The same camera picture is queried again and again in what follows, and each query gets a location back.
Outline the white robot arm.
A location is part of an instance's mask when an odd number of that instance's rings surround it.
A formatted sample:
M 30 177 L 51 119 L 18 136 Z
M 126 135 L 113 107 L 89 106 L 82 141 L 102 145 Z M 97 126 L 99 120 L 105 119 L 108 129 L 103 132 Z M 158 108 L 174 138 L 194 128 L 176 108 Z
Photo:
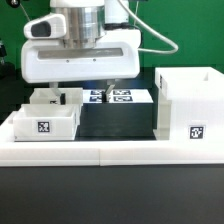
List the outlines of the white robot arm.
M 60 82 L 134 78 L 140 72 L 141 33 L 126 26 L 108 30 L 105 0 L 50 0 L 51 12 L 24 26 L 22 77 L 47 83 L 63 105 Z

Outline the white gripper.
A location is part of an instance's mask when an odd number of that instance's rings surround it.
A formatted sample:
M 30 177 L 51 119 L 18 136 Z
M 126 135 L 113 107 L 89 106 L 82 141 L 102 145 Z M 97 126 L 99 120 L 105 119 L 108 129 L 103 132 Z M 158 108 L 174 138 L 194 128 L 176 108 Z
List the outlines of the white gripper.
M 50 13 L 28 22 L 23 29 L 27 41 L 21 50 L 22 77 L 28 83 L 50 83 L 61 105 L 65 94 L 58 82 L 107 80 L 102 102 L 109 102 L 113 79 L 134 78 L 140 72 L 137 29 L 115 29 L 96 39 L 92 48 L 67 47 L 64 42 L 66 19 Z

